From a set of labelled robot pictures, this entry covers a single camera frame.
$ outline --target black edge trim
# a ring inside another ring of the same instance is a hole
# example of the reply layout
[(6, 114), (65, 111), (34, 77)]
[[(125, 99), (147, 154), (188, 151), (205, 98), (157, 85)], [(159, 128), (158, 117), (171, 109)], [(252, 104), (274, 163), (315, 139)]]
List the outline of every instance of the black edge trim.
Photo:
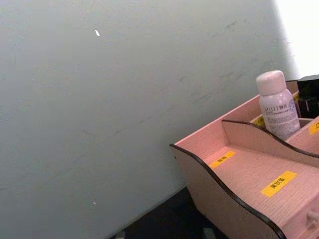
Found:
[(298, 153), (302, 153), (302, 154), (305, 154), (307, 156), (311, 156), (311, 157), (314, 157), (314, 158), (319, 158), (319, 154), (314, 154), (314, 153), (309, 153), (307, 151), (304, 151), (304, 150), (301, 150), (299, 148), (296, 148), (288, 143), (286, 143), (285, 141), (283, 141), (282, 139), (278, 138), (277, 136), (275, 136), (273, 133), (271, 133), (270, 131), (268, 131), (267, 129), (259, 126), (259, 125), (256, 125), (254, 123), (250, 123), (250, 122), (243, 122), (243, 121), (235, 121), (235, 120), (229, 120), (229, 119), (223, 119), (222, 122), (231, 122), (231, 123), (241, 123), (241, 124), (247, 124), (247, 125), (250, 125), (252, 127), (255, 127), (257, 129), (260, 129), (261, 131), (265, 132), (266, 134), (268, 134), (269, 136), (271, 136), (272, 138), (274, 138), (276, 141), (278, 141), (279, 143), (281, 143), (282, 145), (298, 152)]
[(266, 217), (264, 214), (260, 213), (256, 209), (249, 206), (247, 203), (245, 203), (243, 200), (241, 200), (233, 191), (230, 190), (226, 186), (226, 184), (217, 176), (217, 174), (196, 154), (187, 151), (186, 149), (183, 149), (175, 144), (170, 144), (171, 147), (188, 154), (190, 157), (195, 159), (209, 174), (212, 176), (212, 178), (216, 181), (216, 183), (233, 199), (235, 202), (237, 202), (240, 206), (242, 206), (244, 209), (246, 209), (248, 212), (262, 220), (264, 223), (266, 223), (278, 236), (279, 239), (287, 239), (283, 231), (268, 217)]

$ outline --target white plastic bottle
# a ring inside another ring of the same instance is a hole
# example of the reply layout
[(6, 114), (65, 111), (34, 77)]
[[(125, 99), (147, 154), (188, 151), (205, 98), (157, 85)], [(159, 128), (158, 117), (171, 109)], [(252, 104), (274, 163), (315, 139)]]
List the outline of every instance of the white plastic bottle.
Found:
[(287, 89), (283, 72), (266, 72), (256, 79), (259, 104), (266, 128), (282, 140), (300, 129), (292, 94)]

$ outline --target yellow label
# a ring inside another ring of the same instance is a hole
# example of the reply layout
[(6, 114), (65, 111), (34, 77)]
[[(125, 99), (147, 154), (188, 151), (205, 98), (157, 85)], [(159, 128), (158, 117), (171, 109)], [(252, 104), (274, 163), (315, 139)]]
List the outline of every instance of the yellow label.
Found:
[(230, 158), (234, 154), (235, 154), (235, 152), (232, 152), (232, 151), (228, 152), (227, 154), (225, 154), (221, 158), (217, 159), (215, 162), (211, 163), (209, 165), (209, 167), (216, 168), (217, 166), (219, 166), (221, 163), (225, 162), (228, 158)]
[(266, 195), (267, 197), (272, 197), (274, 194), (279, 192), (287, 183), (289, 183), (297, 173), (293, 173), (290, 171), (284, 172), (278, 178), (276, 178), (273, 182), (271, 182), (266, 188), (264, 188), (261, 193)]
[(309, 127), (309, 133), (310, 133), (310, 135), (313, 135), (314, 133), (317, 133), (318, 130), (319, 130), (319, 122), (313, 123), (313, 124), (310, 125), (310, 127)]
[(264, 121), (264, 117), (262, 117), (262, 116), (260, 116), (258, 119), (256, 119), (253, 123), (256, 125), (259, 125), (259, 126), (266, 126), (265, 121)]
[(293, 97), (294, 97), (294, 102), (298, 102), (299, 93), (294, 93), (294, 94), (293, 94)]

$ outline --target dark floor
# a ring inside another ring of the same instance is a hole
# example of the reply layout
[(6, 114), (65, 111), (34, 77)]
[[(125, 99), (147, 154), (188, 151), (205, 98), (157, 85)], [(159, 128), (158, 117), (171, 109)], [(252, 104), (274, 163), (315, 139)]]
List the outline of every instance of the dark floor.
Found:
[(125, 239), (204, 239), (203, 228), (212, 228), (216, 239), (227, 239), (196, 209), (184, 188), (124, 231)]

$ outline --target drawer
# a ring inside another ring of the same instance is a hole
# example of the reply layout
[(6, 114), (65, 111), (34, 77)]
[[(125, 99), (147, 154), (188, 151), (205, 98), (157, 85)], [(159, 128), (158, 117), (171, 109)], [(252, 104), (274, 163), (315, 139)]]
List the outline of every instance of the drawer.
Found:
[(319, 237), (319, 223), (314, 219), (316, 215), (318, 215), (319, 220), (318, 195), (286, 223), (283, 231), (287, 239), (317, 239), (316, 237)]

